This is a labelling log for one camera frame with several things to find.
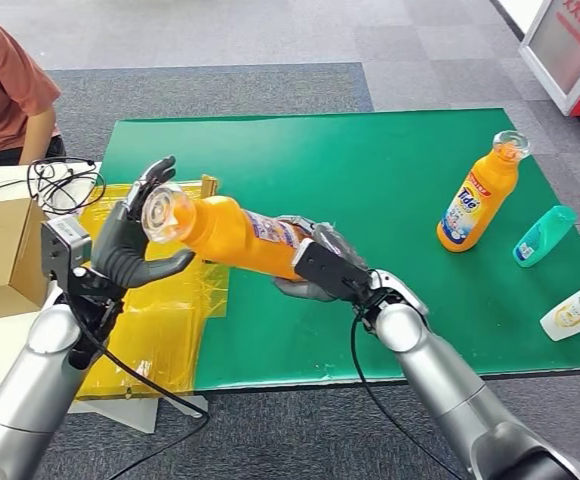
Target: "green table surface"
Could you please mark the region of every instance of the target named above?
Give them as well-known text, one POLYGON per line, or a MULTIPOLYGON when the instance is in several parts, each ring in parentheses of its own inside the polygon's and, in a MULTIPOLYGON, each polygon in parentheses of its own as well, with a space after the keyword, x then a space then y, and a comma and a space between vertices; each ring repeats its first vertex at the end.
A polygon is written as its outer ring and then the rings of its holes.
MULTIPOLYGON (((470 166, 510 128, 501 109, 126 120, 115 126, 101 174, 129 183, 174 154, 178 179, 214 175, 245 209, 335 224, 368 265, 426 302, 431 328, 480 374, 580 369, 580 334, 553 342, 539 325, 580 288, 576 229, 532 268, 512 257, 558 203, 533 158, 476 247, 449 253, 435 234, 470 166)), ((344 303, 288 298, 267 276, 232 269, 227 312, 207 321, 196 390, 357 380, 344 303)), ((360 331, 358 345, 368 378, 402 377, 377 339, 360 331)))

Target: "bottle label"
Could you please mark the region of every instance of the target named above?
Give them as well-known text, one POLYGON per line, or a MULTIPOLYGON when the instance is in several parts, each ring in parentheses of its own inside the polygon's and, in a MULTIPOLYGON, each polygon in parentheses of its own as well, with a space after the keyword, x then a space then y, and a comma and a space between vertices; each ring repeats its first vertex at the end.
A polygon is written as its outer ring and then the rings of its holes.
POLYGON ((250 223, 252 224, 252 228, 255 231, 255 236, 257 238, 269 242, 284 243, 292 248, 299 246, 300 240, 298 236, 290 225, 273 218, 259 215, 258 213, 248 212, 248 210, 244 210, 244 212, 250 219, 250 223))
POLYGON ((562 328, 575 327, 580 324, 580 296, 555 312, 554 322, 556 326, 562 328))
POLYGON ((541 239, 541 228, 539 225, 535 225, 534 228, 523 237, 523 240, 515 249, 514 253, 521 261, 527 260, 539 248, 541 239))
POLYGON ((489 196, 490 192, 470 172, 441 218, 441 228, 448 240, 461 245, 481 217, 483 198, 489 196))

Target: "person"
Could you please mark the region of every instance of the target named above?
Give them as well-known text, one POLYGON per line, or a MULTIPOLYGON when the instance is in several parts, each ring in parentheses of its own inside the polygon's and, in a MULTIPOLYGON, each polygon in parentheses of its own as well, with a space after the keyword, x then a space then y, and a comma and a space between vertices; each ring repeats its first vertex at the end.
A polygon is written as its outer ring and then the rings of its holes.
POLYGON ((0 27, 0 165, 65 155, 53 104, 59 89, 0 27))

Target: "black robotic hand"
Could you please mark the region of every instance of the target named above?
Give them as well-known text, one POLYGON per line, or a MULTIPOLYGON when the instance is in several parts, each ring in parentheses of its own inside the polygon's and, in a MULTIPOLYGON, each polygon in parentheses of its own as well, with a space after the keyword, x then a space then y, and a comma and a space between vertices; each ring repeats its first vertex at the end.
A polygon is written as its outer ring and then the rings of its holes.
POLYGON ((147 261, 148 238, 141 227, 141 209, 156 187, 175 176, 174 157, 154 163, 135 182, 125 200, 108 215, 92 249, 92 268, 123 288, 136 288, 184 270, 194 253, 182 249, 175 255, 147 261))
MULTIPOLYGON (((354 266, 365 269, 365 262, 359 257, 354 248, 348 243, 343 235, 335 230, 329 223, 314 223, 303 217, 283 216, 279 220, 292 223, 310 233, 312 239, 331 252, 347 260, 354 266)), ((274 284, 282 293, 291 297, 332 302, 337 297, 332 295, 319 285, 311 282, 292 282, 285 278, 275 278, 274 284)))

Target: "white table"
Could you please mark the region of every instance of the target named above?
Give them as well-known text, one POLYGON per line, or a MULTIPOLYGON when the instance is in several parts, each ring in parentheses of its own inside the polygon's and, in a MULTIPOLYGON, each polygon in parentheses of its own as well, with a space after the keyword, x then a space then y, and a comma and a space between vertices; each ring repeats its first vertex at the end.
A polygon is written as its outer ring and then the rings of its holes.
MULTIPOLYGON (((76 172, 90 168, 79 163, 71 164, 70 166, 76 172)), ((100 166, 100 164, 97 165, 97 171, 98 171, 100 166)), ((14 180, 25 180, 27 170, 27 167, 26 166, 0 167, 0 184, 14 180)), ((90 185, 91 183, 88 180, 79 180, 66 187, 66 190, 79 200, 87 195, 90 185)), ((27 198, 28 195, 27 186, 25 182, 0 188, 0 201, 27 198)), ((57 205, 65 208, 71 206, 70 200, 67 197, 58 198, 57 205)), ((53 288, 57 287, 51 288, 49 296, 55 293, 53 288)), ((28 330, 30 330, 30 325, 36 318, 37 314, 38 312, 33 312, 0 318, 0 383, 5 377, 5 374, 8 373, 19 351, 25 344, 28 330)), ((205 410, 208 408, 207 402, 203 397, 193 396, 185 398, 205 410)), ((153 433, 158 402, 159 399, 157 398, 75 401, 69 413, 96 412, 142 432, 153 433)), ((197 415, 184 407, 181 407, 180 409, 186 414, 197 415)))

